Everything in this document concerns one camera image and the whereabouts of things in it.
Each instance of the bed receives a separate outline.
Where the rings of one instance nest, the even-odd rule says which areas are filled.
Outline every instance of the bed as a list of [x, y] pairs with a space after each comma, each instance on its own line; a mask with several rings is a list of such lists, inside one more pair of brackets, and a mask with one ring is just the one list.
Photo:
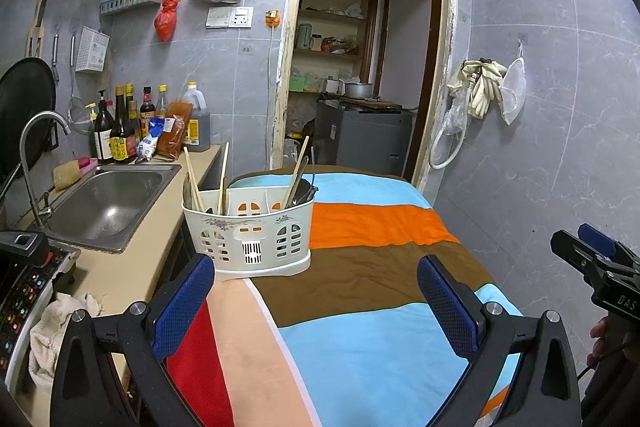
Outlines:
[[[289, 180], [281, 169], [231, 186]], [[315, 185], [311, 266], [215, 282], [169, 373], [209, 427], [424, 427], [467, 362], [418, 289], [418, 260], [435, 254], [481, 301], [520, 312], [409, 183], [316, 166]], [[510, 355], [483, 414], [516, 364]]]

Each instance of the shelf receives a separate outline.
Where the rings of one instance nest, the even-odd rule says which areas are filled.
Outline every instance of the shelf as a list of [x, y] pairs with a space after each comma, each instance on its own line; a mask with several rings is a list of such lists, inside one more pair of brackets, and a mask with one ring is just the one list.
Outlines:
[[367, 21], [366, 19], [357, 19], [356, 17], [349, 17], [348, 15], [336, 15], [335, 13], [321, 12], [318, 10], [298, 10], [298, 17], [347, 24], [360, 24]]
[[100, 3], [100, 15], [111, 15], [138, 6], [158, 6], [161, 2], [162, 0], [108, 0]]
[[345, 54], [337, 54], [337, 53], [325, 53], [325, 52], [315, 52], [313, 50], [303, 50], [300, 48], [295, 48], [293, 50], [294, 55], [302, 55], [308, 57], [316, 57], [316, 58], [340, 58], [341, 60], [362, 60], [362, 57], [357, 55], [345, 55]]

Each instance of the white towel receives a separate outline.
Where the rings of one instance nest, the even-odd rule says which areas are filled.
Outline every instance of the white towel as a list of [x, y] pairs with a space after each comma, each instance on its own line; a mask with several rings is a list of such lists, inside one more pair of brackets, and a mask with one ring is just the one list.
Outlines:
[[29, 374], [38, 387], [51, 390], [66, 325], [71, 314], [80, 308], [97, 317], [101, 306], [89, 293], [82, 299], [56, 293], [56, 300], [45, 308], [40, 321], [31, 328]]

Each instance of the red plastic bag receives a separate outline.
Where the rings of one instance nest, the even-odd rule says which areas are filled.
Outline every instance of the red plastic bag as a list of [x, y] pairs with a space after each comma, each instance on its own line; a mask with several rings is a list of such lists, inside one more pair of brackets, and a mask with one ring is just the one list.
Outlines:
[[161, 42], [166, 42], [174, 36], [175, 9], [180, 0], [162, 0], [162, 11], [156, 15], [154, 26]]

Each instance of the gooseneck faucet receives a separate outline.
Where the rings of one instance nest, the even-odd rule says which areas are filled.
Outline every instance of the gooseneck faucet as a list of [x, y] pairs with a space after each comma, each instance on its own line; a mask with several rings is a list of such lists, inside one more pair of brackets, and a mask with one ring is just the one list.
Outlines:
[[31, 203], [31, 212], [36, 220], [36, 225], [41, 229], [44, 226], [43, 218], [48, 219], [52, 214], [52, 210], [49, 206], [48, 198], [45, 198], [45, 208], [42, 210], [38, 208], [38, 199], [33, 192], [33, 184], [31, 183], [31, 175], [29, 174], [26, 151], [27, 135], [29, 134], [31, 127], [40, 120], [55, 120], [62, 126], [62, 130], [67, 135], [71, 133], [71, 130], [69, 129], [65, 118], [61, 114], [56, 113], [55, 111], [41, 111], [27, 122], [27, 125], [24, 126], [22, 134], [20, 135], [20, 163], [24, 174], [24, 183], [27, 185], [27, 193], [29, 194], [29, 202]]

